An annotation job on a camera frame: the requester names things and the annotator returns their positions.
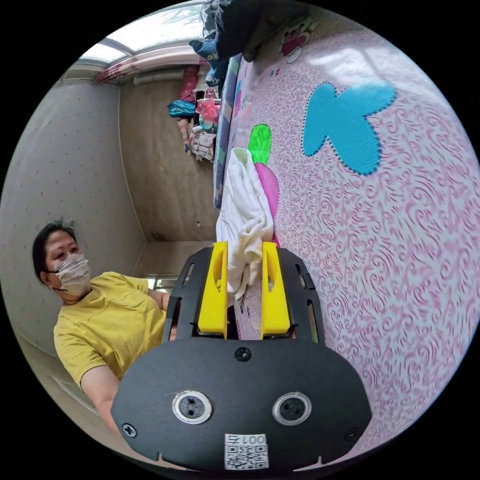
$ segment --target qr code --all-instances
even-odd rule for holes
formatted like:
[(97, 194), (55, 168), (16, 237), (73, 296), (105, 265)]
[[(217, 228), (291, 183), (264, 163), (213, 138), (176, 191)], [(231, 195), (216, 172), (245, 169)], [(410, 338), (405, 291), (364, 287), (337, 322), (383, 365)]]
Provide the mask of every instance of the qr code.
[(269, 467), (269, 448), (265, 434), (225, 435), (225, 469), (259, 470)]
[(266, 445), (225, 445), (226, 470), (258, 470), (269, 467)]

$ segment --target face mask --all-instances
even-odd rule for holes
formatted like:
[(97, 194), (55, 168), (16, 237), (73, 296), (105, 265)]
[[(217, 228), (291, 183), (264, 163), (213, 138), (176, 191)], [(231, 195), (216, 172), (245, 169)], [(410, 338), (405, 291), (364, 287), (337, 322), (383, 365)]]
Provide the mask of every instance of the face mask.
[(56, 275), (61, 281), (63, 292), (74, 297), (81, 297), (91, 290), (89, 261), (78, 253), (73, 253), (66, 260), (55, 265)]

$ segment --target black hair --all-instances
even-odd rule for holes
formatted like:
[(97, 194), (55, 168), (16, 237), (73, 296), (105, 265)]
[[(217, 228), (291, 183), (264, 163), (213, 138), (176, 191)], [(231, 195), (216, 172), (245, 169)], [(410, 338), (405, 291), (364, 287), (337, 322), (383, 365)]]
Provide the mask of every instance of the black hair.
[(72, 220), (65, 221), (63, 218), (58, 220), (51, 221), (47, 225), (45, 225), (38, 235), (36, 236), (35, 240), (33, 241), (33, 246), (31, 248), (31, 259), (33, 260), (33, 269), (35, 270), (35, 275), (38, 280), (44, 285), (42, 281), (42, 277), (40, 273), (47, 272), (47, 250), (46, 245), (47, 241), (51, 234), (55, 232), (65, 232), (66, 234), (70, 235), (75, 243), (77, 242), (77, 232), (75, 230), (75, 224)]

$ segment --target bed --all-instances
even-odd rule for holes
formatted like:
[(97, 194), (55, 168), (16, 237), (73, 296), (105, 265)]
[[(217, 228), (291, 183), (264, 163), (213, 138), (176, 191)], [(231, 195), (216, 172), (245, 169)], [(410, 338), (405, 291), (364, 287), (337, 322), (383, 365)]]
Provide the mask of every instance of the bed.
[(242, 55), (232, 57), (228, 63), (225, 83), (221, 93), (222, 101), (218, 116), (215, 154), (213, 159), (213, 206), (222, 206), (222, 190), (225, 176), (225, 165), (229, 153), (231, 121), (235, 110), (237, 76)]
[[(419, 418), (474, 335), (479, 162), (421, 69), (331, 12), (312, 7), (253, 63), (235, 58), (230, 68), (215, 207), (230, 150), (248, 148), (252, 131), (267, 128), (276, 237), (304, 260), (326, 345), (356, 368), (372, 406), (370, 425), (342, 460), (355, 457)], [(240, 338), (259, 339), (260, 286), (248, 289), (235, 314)]]

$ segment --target white cloth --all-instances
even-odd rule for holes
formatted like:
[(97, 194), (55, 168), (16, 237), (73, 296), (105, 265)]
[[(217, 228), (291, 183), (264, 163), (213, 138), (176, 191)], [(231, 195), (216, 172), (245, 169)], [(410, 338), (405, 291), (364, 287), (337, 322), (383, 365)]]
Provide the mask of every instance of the white cloth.
[(240, 300), (262, 277), (262, 244), (271, 242), (274, 219), (246, 148), (232, 148), (216, 222), (217, 242), (228, 242), (227, 290)]

